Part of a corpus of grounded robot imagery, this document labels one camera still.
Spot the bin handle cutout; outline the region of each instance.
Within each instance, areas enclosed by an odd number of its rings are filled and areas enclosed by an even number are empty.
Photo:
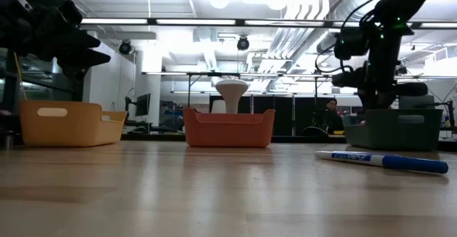
[[[399,123],[423,123],[425,118],[422,115],[400,115],[398,116]]]
[[[68,114],[68,111],[60,108],[40,108],[37,114],[38,116],[64,117]]]

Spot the desk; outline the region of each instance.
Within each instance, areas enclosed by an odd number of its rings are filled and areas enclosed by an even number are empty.
[[[457,236],[445,176],[316,160],[346,144],[122,141],[0,152],[0,236]]]

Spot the marker label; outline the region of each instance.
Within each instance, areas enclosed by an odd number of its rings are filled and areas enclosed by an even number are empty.
[[[371,155],[366,155],[366,154],[347,154],[347,153],[335,153],[333,152],[331,154],[332,158],[338,158],[338,159],[351,159],[355,161],[370,161],[371,160]]]

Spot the yellow plastic bin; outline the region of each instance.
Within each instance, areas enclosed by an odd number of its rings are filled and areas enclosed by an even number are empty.
[[[98,104],[22,101],[22,138],[30,146],[89,147],[121,140],[126,112],[102,111]]]

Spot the blue marker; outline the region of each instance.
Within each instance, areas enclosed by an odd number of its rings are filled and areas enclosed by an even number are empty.
[[[398,155],[347,151],[316,151],[314,152],[314,156],[316,158],[382,166],[391,169],[414,170],[430,173],[448,172],[448,164],[446,162],[422,158],[408,158]]]

